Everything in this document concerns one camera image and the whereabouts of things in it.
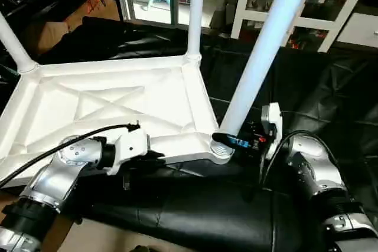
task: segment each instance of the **floor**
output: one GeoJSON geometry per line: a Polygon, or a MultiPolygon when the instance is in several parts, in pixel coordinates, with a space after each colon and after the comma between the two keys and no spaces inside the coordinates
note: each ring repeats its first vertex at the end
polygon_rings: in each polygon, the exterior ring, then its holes
{"type": "Polygon", "coordinates": [[[72,225],[58,252],[129,252],[138,245],[158,252],[194,252],[164,240],[87,219],[81,225],[72,225]]]}
{"type": "MultiPolygon", "coordinates": [[[[147,11],[145,2],[134,2],[135,18],[153,22],[161,22],[170,24],[171,14],[170,7],[165,2],[154,2],[154,4],[147,11]]],[[[179,4],[178,7],[178,22],[179,24],[189,24],[189,8],[187,4],[179,4]]],[[[216,9],[216,0],[204,0],[203,14],[202,14],[202,27],[208,28],[211,18],[216,9]]]]}

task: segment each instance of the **white shelf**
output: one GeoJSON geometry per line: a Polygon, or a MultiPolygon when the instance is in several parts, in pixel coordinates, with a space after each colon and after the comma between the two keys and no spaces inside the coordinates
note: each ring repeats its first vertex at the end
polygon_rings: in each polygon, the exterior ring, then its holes
{"type": "MultiPolygon", "coordinates": [[[[266,17],[268,17],[267,12],[259,12],[259,11],[253,11],[253,10],[245,10],[243,14],[244,20],[265,22],[266,17]]],[[[332,21],[313,19],[313,18],[304,18],[304,17],[299,17],[295,19],[295,22],[294,22],[294,26],[296,27],[314,28],[314,29],[327,30],[327,31],[330,31],[331,29],[333,29],[334,24],[335,22],[332,22],[332,21]]]]}
{"type": "MultiPolygon", "coordinates": [[[[267,12],[259,12],[259,11],[252,11],[252,10],[246,9],[247,1],[248,0],[238,0],[234,24],[233,24],[232,33],[231,33],[232,38],[236,38],[236,39],[239,38],[243,20],[265,22],[268,16],[267,12]]],[[[305,28],[313,28],[317,30],[329,31],[326,38],[322,42],[320,48],[318,49],[319,52],[327,52],[328,49],[331,47],[332,43],[334,42],[334,40],[336,39],[337,35],[339,34],[341,28],[345,24],[346,20],[348,19],[349,15],[351,14],[357,1],[358,0],[346,0],[336,20],[326,21],[326,20],[321,20],[321,19],[300,17],[302,14],[304,5],[305,5],[305,0],[303,0],[302,7],[297,11],[296,18],[294,19],[292,23],[292,27],[289,29],[289,31],[292,31],[294,27],[305,27],[305,28]]],[[[286,45],[286,42],[288,41],[288,39],[289,39],[289,33],[282,44],[283,46],[286,45]]]]}

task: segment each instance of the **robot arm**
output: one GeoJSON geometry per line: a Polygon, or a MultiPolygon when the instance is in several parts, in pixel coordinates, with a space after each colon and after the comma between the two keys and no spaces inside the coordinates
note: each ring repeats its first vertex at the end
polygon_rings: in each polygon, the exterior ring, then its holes
{"type": "MultiPolygon", "coordinates": [[[[252,127],[251,140],[224,133],[215,133],[213,139],[255,156],[265,155],[266,160],[273,162],[282,140],[282,116],[277,103],[263,107],[261,121],[263,129],[252,127]]],[[[378,233],[361,205],[350,196],[328,150],[306,135],[294,135],[284,148],[285,162],[296,174],[299,193],[323,224],[329,251],[378,251],[378,233]]]]}
{"type": "Polygon", "coordinates": [[[318,141],[294,136],[286,162],[297,173],[302,194],[323,223],[329,251],[378,250],[376,229],[350,196],[338,168],[318,141]]]}
{"type": "MultiPolygon", "coordinates": [[[[76,136],[65,138],[62,143],[76,136]]],[[[55,153],[21,193],[7,205],[0,226],[0,250],[38,251],[55,217],[63,209],[78,177],[84,174],[118,173],[120,166],[148,153],[149,137],[137,129],[123,134],[114,145],[106,138],[84,139],[55,153]]]]}

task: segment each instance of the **black cable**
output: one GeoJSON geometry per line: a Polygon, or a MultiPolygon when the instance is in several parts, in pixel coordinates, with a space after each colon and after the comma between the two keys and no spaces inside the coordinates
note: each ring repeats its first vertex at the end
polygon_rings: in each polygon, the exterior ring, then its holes
{"type": "Polygon", "coordinates": [[[32,159],[31,161],[28,161],[23,166],[21,166],[20,168],[16,169],[15,171],[13,171],[6,178],[4,178],[2,181],[0,181],[0,188],[4,187],[5,184],[7,184],[10,180],[12,180],[13,178],[15,178],[21,172],[24,172],[30,166],[36,164],[37,162],[39,162],[40,160],[42,160],[42,159],[44,159],[44,158],[46,158],[48,156],[56,153],[57,151],[62,150],[62,149],[66,148],[66,147],[68,147],[68,146],[70,146],[72,144],[75,144],[76,142],[81,141],[81,140],[83,140],[85,138],[91,137],[92,135],[95,135],[97,133],[104,132],[104,131],[107,131],[107,130],[117,129],[117,128],[127,128],[129,131],[133,131],[133,130],[139,129],[140,125],[119,124],[119,125],[106,126],[106,127],[103,127],[103,128],[100,128],[100,129],[88,132],[86,134],[80,135],[80,136],[78,136],[78,137],[76,137],[76,138],[74,138],[72,140],[69,140],[66,143],[60,144],[59,146],[57,146],[55,148],[52,148],[51,150],[48,150],[47,152],[44,152],[43,154],[37,156],[36,158],[32,159]]]}
{"type": "Polygon", "coordinates": [[[272,156],[272,159],[271,159],[271,162],[268,166],[268,168],[266,169],[266,172],[265,172],[265,176],[264,176],[264,179],[262,181],[262,187],[264,187],[265,183],[266,183],[266,180],[268,178],[268,175],[271,171],[271,168],[274,164],[274,161],[276,160],[277,156],[278,156],[278,153],[279,151],[282,149],[282,147],[284,146],[284,144],[293,136],[295,135],[305,135],[305,136],[309,136],[311,138],[314,138],[317,142],[319,142],[323,147],[325,147],[325,150],[328,152],[328,155],[329,155],[329,158],[331,160],[331,162],[337,167],[338,167],[338,163],[337,163],[337,160],[335,158],[335,156],[333,155],[331,149],[327,146],[327,144],[319,138],[318,135],[316,135],[315,133],[312,133],[310,131],[307,131],[307,130],[296,130],[296,131],[293,131],[291,133],[289,133],[286,137],[284,137],[280,143],[278,144],[277,146],[277,149],[276,151],[274,152],[273,156],[272,156]]]}

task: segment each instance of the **black leather sofa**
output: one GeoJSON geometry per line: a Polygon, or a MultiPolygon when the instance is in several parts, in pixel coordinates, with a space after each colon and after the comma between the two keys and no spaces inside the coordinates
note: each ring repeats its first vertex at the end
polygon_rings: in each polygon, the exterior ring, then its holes
{"type": "MultiPolygon", "coordinates": [[[[176,55],[186,33],[85,19],[38,61],[176,55]]],[[[203,36],[201,71],[221,122],[252,45],[203,36]]],[[[279,102],[284,129],[315,131],[337,157],[346,182],[371,221],[378,217],[377,55],[281,49],[241,135],[259,121],[264,104],[279,102]]],[[[324,251],[320,226],[283,164],[268,189],[256,185],[258,162],[236,155],[223,166],[209,161],[82,178],[74,199],[80,215],[149,234],[198,251],[324,251]]]]}

